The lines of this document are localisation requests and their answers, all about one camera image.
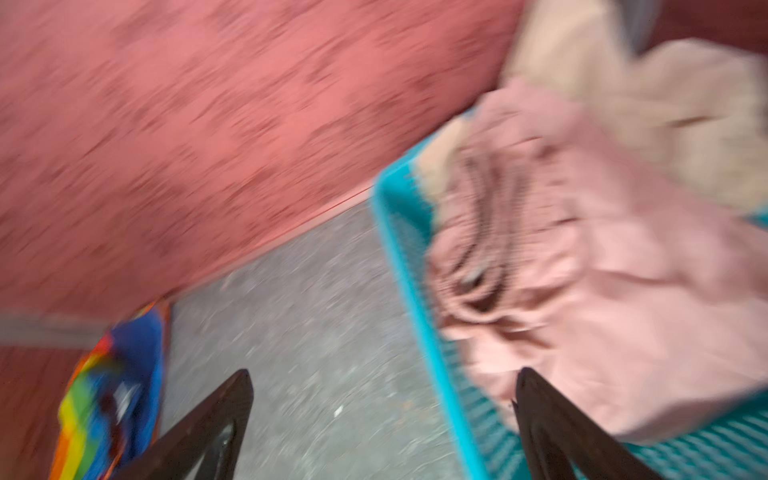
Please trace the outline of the right aluminium corner post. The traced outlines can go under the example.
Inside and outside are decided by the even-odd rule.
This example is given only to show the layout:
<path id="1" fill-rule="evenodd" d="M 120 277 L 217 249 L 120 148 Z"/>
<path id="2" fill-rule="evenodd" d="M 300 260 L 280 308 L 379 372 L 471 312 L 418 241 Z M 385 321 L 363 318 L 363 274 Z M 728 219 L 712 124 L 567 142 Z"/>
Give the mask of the right aluminium corner post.
<path id="1" fill-rule="evenodd" d="M 639 54 L 649 44 L 660 9 L 660 0 L 614 0 L 620 31 L 630 49 Z"/>

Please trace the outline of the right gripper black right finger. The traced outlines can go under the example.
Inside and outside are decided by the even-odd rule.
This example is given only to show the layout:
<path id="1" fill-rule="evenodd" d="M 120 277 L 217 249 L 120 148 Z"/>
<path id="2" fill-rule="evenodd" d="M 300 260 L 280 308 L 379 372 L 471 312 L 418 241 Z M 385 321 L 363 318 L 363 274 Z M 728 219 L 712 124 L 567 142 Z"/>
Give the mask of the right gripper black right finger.
<path id="1" fill-rule="evenodd" d="M 538 372 L 523 368 L 513 407 L 533 479 L 659 479 Z"/>

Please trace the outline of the rainbow striped shorts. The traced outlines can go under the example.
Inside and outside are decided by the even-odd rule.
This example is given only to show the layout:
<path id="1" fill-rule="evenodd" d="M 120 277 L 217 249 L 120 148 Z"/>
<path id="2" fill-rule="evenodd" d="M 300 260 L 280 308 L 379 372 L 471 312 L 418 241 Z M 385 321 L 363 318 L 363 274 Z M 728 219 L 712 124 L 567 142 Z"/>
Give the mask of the rainbow striped shorts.
<path id="1" fill-rule="evenodd" d="M 157 437 L 171 307 L 158 301 L 106 331 L 58 409 L 51 479 L 109 479 Z"/>

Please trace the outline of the teal plastic basket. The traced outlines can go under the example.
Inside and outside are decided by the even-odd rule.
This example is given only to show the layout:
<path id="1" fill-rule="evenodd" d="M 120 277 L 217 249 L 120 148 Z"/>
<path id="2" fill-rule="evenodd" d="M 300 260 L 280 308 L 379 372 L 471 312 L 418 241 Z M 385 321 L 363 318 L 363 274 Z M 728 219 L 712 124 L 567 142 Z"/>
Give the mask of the teal plastic basket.
<path id="1" fill-rule="evenodd" d="M 466 473 L 472 479 L 526 479 L 519 427 L 509 429 L 495 403 L 470 380 L 458 345 L 440 333 L 435 319 L 426 254 L 440 223 L 436 203 L 443 193 L 429 199 L 418 186 L 415 158 L 404 157 L 376 183 L 372 207 L 377 227 Z M 621 441 L 669 479 L 763 479 L 767 387 L 692 431 L 655 442 Z"/>

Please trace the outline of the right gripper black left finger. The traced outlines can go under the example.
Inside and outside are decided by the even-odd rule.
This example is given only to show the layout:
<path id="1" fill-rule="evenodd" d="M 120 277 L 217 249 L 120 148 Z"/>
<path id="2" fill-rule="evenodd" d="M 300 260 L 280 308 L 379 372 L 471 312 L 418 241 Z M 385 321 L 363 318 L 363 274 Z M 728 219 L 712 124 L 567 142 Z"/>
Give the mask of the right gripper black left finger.
<path id="1" fill-rule="evenodd" d="M 250 374 L 240 369 L 113 477 L 233 478 L 253 402 Z"/>

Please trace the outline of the beige shorts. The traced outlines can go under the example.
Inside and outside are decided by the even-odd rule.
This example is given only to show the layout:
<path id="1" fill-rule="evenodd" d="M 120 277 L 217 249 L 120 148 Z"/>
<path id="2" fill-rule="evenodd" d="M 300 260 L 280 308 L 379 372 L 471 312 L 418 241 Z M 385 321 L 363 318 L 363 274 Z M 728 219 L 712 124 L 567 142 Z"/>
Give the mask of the beige shorts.
<path id="1" fill-rule="evenodd" d="M 704 40 L 642 55 L 614 1 L 534 1 L 499 82 L 581 103 L 622 145 L 696 193 L 742 212 L 767 203 L 767 64 Z"/>

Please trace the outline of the pink shorts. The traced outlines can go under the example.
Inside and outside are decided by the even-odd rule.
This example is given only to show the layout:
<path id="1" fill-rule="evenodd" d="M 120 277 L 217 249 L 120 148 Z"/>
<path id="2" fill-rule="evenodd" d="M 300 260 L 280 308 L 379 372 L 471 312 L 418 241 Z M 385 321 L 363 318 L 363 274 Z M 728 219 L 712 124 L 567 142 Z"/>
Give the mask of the pink shorts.
<path id="1" fill-rule="evenodd" d="M 766 389 L 766 231 L 581 105 L 518 79 L 486 94 L 436 210 L 435 319 L 509 429 L 525 368 L 633 443 Z"/>

